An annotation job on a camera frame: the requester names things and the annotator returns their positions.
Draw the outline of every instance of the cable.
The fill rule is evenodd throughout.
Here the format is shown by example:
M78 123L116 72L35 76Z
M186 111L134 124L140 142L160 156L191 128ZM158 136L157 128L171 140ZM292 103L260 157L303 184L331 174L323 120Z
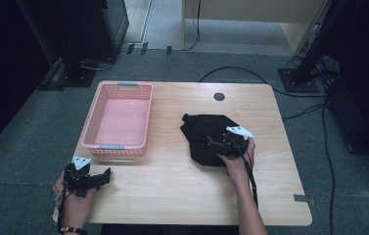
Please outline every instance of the cable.
M194 41L193 45L190 48L183 49L181 51L191 51L197 46L197 44L199 44L199 41L200 41L200 9L201 9L201 7L202 7L202 0L199 0L199 9L197 11L197 28L196 28L197 37L196 37L196 40Z
M249 155L248 152L245 151L245 153L248 154L249 160L251 162L251 164L249 164L248 161L246 161L245 155L242 153L242 151L240 150L236 142L231 138L228 138L228 139L233 143L233 145L236 147L237 151L239 152L240 156L242 157L243 163L245 164L246 172L248 173L249 179L251 180L252 194L254 195L254 202L256 203L256 206L259 207L259 204L257 203L257 188L256 188L256 182L254 181L254 172L253 172L251 156Z
M324 107L322 109L322 125L324 128L324 146L325 146L325 155L327 157L328 165L331 171L331 198L330 198L330 212L329 212L329 223L330 223L330 234L334 234L334 224L333 224L333 206L334 206L334 197L336 193L336 175L334 173L333 163L331 161L331 156L328 151L328 135L327 135L327 126L325 123L325 107L328 104L328 100L325 101Z
M321 109L323 106L324 106L324 104L319 104L319 105L314 105L314 106L308 107L308 108L304 109L299 114L296 114L296 115L293 115L293 116L290 116L290 117L282 117L282 120L298 118L298 117L300 117L302 115L310 114L310 113L312 113L312 112L314 112L316 110Z
M86 66L81 66L81 67L84 69L93 70L93 71L102 71L102 70L105 70L111 67L114 64L114 62L115 62L115 59L112 59L111 62L107 66L102 67L102 68L93 68L93 67L86 67Z
M199 82L203 82L203 80L209 76L210 74L214 73L215 71L221 71L221 70L227 70L227 69L234 69L234 70L241 70L241 71L247 71L253 75L255 75L257 78L259 78L264 84L267 84L267 85L270 85L268 82L266 82L259 74L257 74L256 72L252 71L252 70L247 70L247 69L244 69L244 68L241 68L241 67L221 67L221 68L218 68L218 69L215 69L215 70L212 70L210 71L209 73L207 73L206 75L204 75L200 80ZM289 94L289 93L285 93L285 92L282 92L276 88L273 88L273 91L277 92L277 93L280 93L282 95L286 95L286 96L291 96L291 97L298 97L298 98L321 98L321 97L325 97L325 96L304 96L304 95L293 95L293 94Z

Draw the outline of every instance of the gray carpet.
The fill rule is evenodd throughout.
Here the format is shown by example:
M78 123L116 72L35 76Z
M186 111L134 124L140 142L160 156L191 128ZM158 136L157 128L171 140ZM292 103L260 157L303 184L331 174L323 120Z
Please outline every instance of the gray carpet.
M255 55L135 50L123 52L115 64L98 71L90 88L34 91L0 135L0 234L56 234L51 186L70 160L102 80L192 81L220 67L234 66L260 74L283 91L277 72L291 58ZM262 83L242 70L219 70L204 82ZM282 117L322 104L323 98L294 98L275 93ZM351 155L335 115L325 111L328 149L336 175L333 209L335 234L369 234L369 156ZM270 234L329 234L331 174L324 147L321 110L284 121L305 193L315 199L309 226L268 226ZM100 224L89 224L100 234ZM171 235L186 234L171 226Z

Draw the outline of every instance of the bracelet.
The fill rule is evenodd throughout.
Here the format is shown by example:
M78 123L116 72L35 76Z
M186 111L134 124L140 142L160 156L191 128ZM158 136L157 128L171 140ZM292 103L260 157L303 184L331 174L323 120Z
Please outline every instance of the bracelet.
M63 233L75 232L75 233L80 234L80 235L87 235L86 230L84 230L82 228L63 227L60 231L62 231Z

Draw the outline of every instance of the basket handle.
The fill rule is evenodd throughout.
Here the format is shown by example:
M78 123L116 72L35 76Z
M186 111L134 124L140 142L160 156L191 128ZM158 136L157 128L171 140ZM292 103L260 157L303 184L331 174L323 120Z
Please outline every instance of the basket handle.
M120 81L117 83L121 90L137 90L138 82L136 81Z
M103 150L125 150L124 145L101 145L100 149Z

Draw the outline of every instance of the black speaker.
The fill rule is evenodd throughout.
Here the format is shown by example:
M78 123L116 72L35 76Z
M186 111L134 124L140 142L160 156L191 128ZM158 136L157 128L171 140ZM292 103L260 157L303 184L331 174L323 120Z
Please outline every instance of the black speaker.
M58 82L62 86L90 85L90 68L115 61L129 26L124 0L17 2L49 64L59 58L64 62L66 72Z

